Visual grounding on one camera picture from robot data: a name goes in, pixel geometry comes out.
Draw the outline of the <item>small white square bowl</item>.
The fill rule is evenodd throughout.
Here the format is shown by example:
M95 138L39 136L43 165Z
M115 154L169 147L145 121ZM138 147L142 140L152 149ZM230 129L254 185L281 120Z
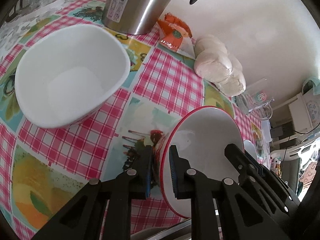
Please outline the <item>small white square bowl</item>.
M124 83L130 58L104 28L76 24L45 36L22 56L15 92L23 115L40 128L76 124Z

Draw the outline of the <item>large steel plate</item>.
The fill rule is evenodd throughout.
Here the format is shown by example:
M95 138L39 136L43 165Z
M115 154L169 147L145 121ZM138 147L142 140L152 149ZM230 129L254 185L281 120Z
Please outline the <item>large steel plate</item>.
M169 228L148 228L131 235L131 239L191 239L191 218Z

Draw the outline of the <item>bag of steamed buns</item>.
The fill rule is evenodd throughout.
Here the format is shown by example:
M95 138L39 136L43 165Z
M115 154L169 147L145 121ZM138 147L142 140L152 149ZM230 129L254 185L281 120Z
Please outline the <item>bag of steamed buns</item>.
M238 96L246 90L240 61L216 36L199 37L194 46L195 73L213 83L226 96Z

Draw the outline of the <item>red rimmed strawberry bowl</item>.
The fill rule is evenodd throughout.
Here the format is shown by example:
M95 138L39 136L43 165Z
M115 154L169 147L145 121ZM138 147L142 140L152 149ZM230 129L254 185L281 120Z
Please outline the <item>red rimmed strawberry bowl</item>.
M165 203L176 215L190 218L191 207L190 200L178 200L174 195L169 164L170 146L175 145L178 155L208 178L238 181L238 171L225 157L225 148L229 144L244 150L240 129L234 119L214 106L194 109L164 131L155 146L153 170Z

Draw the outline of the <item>steel thermos jug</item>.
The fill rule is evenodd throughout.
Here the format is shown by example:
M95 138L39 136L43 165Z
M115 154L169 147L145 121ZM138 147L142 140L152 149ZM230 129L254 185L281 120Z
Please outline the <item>steel thermos jug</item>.
M171 0L106 0L101 21L116 32L149 33Z

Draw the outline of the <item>checkered picture tablecloth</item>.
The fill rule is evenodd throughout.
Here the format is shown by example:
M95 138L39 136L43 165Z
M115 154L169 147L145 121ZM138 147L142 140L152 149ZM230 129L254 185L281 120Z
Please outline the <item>checkered picture tablecloth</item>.
M20 111L14 90L16 67L46 35L75 24L99 24L104 0L68 0L35 18L28 32L1 58L1 212L18 239L30 239L47 220L26 195L49 185L45 194L56 212L90 178L108 179L122 170L129 135L166 130L189 111L213 105L229 113L242 137L263 143L261 123L245 116L230 98L202 81L193 61L159 45L159 30L146 35L115 33L133 63L130 75L93 116L63 129L42 129Z

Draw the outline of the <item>large pale blue bowl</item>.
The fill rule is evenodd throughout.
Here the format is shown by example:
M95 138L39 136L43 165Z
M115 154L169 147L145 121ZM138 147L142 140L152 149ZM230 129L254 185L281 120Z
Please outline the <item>large pale blue bowl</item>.
M249 141L244 140L244 149L245 149L245 156L254 164L258 160L257 150L255 149L255 145Z

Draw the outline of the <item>orange snack packet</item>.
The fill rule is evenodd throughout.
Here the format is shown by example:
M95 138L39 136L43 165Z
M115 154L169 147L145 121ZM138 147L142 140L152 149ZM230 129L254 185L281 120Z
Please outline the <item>orange snack packet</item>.
M158 19L160 29L160 44L180 55L195 59L192 33L189 26L171 13Z

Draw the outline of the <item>grey floral cloth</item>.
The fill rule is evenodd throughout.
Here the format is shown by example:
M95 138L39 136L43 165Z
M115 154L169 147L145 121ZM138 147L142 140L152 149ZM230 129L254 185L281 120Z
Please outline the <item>grey floral cloth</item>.
M35 17L30 15L19 16L10 23L1 27L1 58L5 57L12 47L25 35L35 23Z

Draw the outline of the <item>white round tray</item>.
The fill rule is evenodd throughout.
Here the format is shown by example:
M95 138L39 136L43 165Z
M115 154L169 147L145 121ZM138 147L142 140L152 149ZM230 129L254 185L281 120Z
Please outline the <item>white round tray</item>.
M36 18L54 9L61 9L67 1L68 0L50 0L49 2L41 3L35 7L27 6L19 12L15 12L11 16L8 16L5 19L5 23L18 24Z

